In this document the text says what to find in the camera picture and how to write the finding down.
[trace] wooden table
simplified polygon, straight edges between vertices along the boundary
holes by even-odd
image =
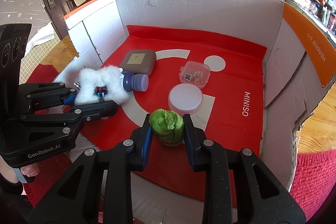
[[[299,153],[336,149],[336,84],[303,123],[298,149]]]
[[[67,35],[53,48],[41,64],[53,65],[58,72],[61,72],[75,56],[78,57],[78,52]]]

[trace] blue bottle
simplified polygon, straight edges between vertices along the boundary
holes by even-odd
[[[126,92],[133,90],[146,91],[148,89],[148,75],[135,74],[129,70],[123,71],[122,74],[123,77],[120,79],[120,84],[122,84]]]

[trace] orange cardboard flap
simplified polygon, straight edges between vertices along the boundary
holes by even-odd
[[[336,73],[336,49],[308,18],[288,3],[283,7],[283,19],[306,49],[321,85],[327,86]]]

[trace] white disc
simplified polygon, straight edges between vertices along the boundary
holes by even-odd
[[[179,84],[169,93],[169,101],[177,110],[192,111],[202,103],[202,91],[192,84]]]
[[[218,55],[210,55],[204,60],[204,64],[210,67],[211,71],[221,71],[225,68],[225,60]]]

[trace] white plush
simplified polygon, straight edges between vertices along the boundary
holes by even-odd
[[[126,102],[129,95],[120,85],[121,77],[119,68],[115,66],[108,66],[99,70],[82,69],[78,78],[81,88],[75,104],[83,105],[99,102],[98,96],[95,95],[95,87],[97,86],[106,86],[108,93],[104,96],[105,101],[113,100],[118,105]]]

